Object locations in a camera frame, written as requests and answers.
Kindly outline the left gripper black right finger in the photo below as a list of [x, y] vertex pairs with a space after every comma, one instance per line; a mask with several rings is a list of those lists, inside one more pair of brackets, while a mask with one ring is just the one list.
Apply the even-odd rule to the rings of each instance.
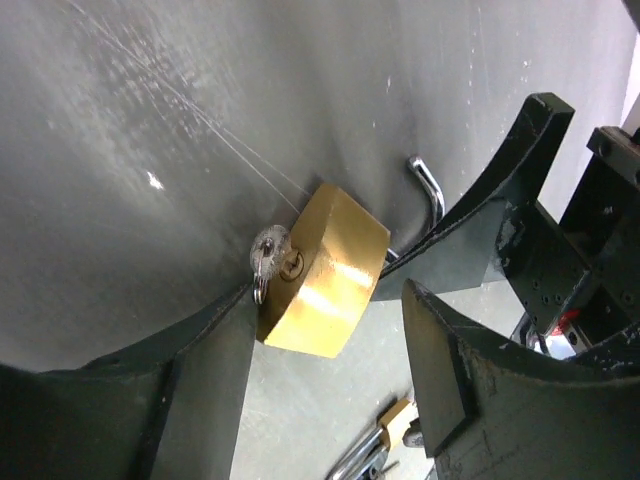
[[441, 479], [635, 479], [639, 328], [559, 360], [403, 285], [426, 455]]

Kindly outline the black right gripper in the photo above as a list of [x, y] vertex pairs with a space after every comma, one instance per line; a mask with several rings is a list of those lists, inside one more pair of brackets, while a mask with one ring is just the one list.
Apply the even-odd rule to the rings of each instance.
[[547, 339], [562, 336], [580, 353], [638, 323], [638, 133], [593, 131], [593, 156], [561, 220], [535, 201], [574, 113], [554, 93], [528, 95], [482, 174], [383, 270], [372, 299], [399, 299], [407, 279], [435, 294], [475, 288], [496, 245], [524, 308], [516, 342], [545, 349]]

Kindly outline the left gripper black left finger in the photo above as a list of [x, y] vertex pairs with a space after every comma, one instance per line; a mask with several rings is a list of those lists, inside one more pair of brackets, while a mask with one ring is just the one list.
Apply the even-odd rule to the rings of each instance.
[[73, 370], [1, 369], [5, 479], [226, 479], [254, 349], [247, 288]]

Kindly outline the large brass padlock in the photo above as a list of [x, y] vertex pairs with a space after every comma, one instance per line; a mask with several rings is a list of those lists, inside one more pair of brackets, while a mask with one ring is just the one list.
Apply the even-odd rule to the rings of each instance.
[[390, 247], [390, 231], [328, 183], [318, 187], [287, 229], [301, 266], [271, 280], [253, 273], [256, 338], [266, 346], [335, 358], [354, 333], [383, 270], [401, 256]]

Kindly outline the silver key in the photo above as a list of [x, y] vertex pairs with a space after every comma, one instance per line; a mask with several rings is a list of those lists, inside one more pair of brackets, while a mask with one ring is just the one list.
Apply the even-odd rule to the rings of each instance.
[[249, 260], [255, 276], [263, 280], [271, 280], [283, 272], [291, 274], [301, 266], [291, 233], [282, 225], [271, 225], [256, 235]]

